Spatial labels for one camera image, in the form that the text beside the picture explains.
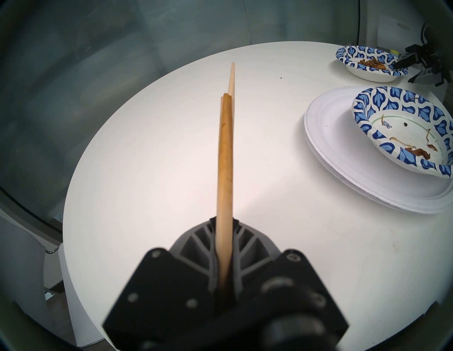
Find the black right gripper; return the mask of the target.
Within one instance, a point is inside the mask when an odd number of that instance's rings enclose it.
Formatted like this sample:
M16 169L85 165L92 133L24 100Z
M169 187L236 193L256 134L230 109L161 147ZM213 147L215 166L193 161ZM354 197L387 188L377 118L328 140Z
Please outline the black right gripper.
M405 48L405 54L392 64L393 70L402 70L420 64L424 68L411 77L408 82L423 85L443 85L447 80L445 64L437 55L433 44L413 44Z

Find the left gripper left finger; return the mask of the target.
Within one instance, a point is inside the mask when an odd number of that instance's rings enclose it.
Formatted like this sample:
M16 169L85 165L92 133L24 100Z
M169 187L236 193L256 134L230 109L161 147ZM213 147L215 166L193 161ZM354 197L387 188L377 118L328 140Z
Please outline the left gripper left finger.
M184 232L167 250L149 250L103 322L118 350L170 343L209 321L217 285L212 221Z

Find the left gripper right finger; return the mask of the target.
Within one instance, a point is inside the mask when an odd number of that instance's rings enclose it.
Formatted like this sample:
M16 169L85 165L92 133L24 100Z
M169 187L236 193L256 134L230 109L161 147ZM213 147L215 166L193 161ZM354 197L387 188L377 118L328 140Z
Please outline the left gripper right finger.
M232 277L236 302L261 292L269 279L290 279L308 293L310 301L327 317L326 327L340 340L349 325L325 284L307 259L296 249L280 251L262 232L233 219Z

